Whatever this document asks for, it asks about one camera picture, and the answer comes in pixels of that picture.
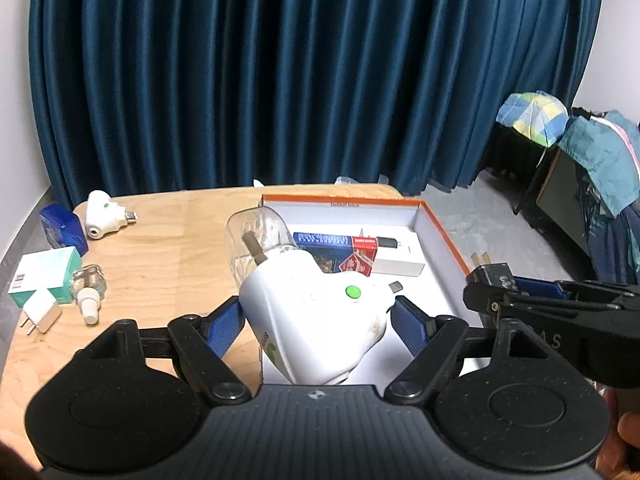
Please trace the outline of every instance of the dark blue curtain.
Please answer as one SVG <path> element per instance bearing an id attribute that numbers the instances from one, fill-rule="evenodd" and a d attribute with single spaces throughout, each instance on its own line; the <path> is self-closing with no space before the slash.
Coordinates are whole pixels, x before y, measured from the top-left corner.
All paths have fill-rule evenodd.
<path id="1" fill-rule="evenodd" d="M 390 177 L 469 184 L 513 91 L 570 105 L 600 0 L 31 0 L 40 142 L 67 206 Z"/>

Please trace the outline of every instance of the wooden table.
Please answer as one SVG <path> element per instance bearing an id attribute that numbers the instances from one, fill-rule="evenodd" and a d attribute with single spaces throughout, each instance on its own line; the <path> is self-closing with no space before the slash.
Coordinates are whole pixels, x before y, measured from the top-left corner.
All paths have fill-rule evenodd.
<path id="1" fill-rule="evenodd" d="M 100 323 L 87 327 L 75 304 L 46 334 L 26 335 L 17 328 L 0 382 L 0 440 L 33 466 L 40 464 L 24 431 L 24 410 L 31 397 L 117 319 L 133 318 L 140 328 L 165 326 L 188 313 L 205 315 L 238 289 L 224 249 L 226 221 L 233 213 L 257 205 L 266 192 L 336 196 L 397 197 L 390 186 L 277 186 L 226 188 L 127 196 L 117 202 L 138 213 L 138 223 L 102 240 L 90 240 L 84 263 L 104 269 L 108 290 Z M 84 219 L 85 204 L 76 208 Z M 248 325 L 224 361 L 255 393 L 260 384 L 258 343 Z M 173 373 L 170 361 L 148 360 Z"/>

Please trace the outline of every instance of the gray floor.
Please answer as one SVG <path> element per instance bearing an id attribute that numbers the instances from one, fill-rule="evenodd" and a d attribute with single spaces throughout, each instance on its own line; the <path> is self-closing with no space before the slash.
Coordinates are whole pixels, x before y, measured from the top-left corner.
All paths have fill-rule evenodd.
<path id="1" fill-rule="evenodd" d="M 520 190 L 510 181 L 483 171 L 467 189 L 445 192 L 428 186 L 423 198 L 429 203 L 462 255 L 472 267 L 471 254 L 487 251 L 494 262 L 507 262 L 516 275 L 544 280 L 590 277 L 586 255 L 550 222 L 541 221 L 535 208 L 514 216 L 511 207 Z M 40 223 L 31 218 L 19 237 L 21 244 L 10 249 L 12 257 L 0 266 L 0 370 L 20 316 L 7 290 L 20 254 L 49 248 Z M 534 229 L 529 222 L 544 226 Z"/>

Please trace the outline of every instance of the wall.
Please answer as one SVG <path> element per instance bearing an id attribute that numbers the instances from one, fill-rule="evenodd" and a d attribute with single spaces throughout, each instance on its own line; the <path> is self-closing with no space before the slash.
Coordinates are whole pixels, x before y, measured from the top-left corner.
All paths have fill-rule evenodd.
<path id="1" fill-rule="evenodd" d="M 640 121 L 640 0 L 602 0 L 574 106 L 596 111 L 615 108 Z"/>
<path id="2" fill-rule="evenodd" d="M 30 0 L 0 0 L 0 260 L 49 187 L 31 105 Z"/>

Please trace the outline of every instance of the open box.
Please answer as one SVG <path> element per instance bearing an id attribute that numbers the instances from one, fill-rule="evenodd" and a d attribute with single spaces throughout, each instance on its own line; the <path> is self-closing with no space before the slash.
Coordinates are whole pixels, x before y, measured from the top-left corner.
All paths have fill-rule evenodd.
<path id="1" fill-rule="evenodd" d="M 402 238 L 415 232 L 426 264 L 419 276 L 372 273 L 387 283 L 399 281 L 406 296 L 429 316 L 451 314 L 470 326 L 482 326 L 478 313 L 466 309 L 462 293 L 469 273 L 464 259 L 427 204 L 411 198 L 356 198 L 265 194 L 261 205 L 275 210 L 289 231 L 329 235 Z M 343 384 L 375 384 L 380 394 L 411 362 L 412 356 L 391 326 L 387 314 L 384 337 L 363 357 Z M 287 380 L 262 353 L 262 382 Z M 467 359 L 462 373 L 481 367 Z"/>

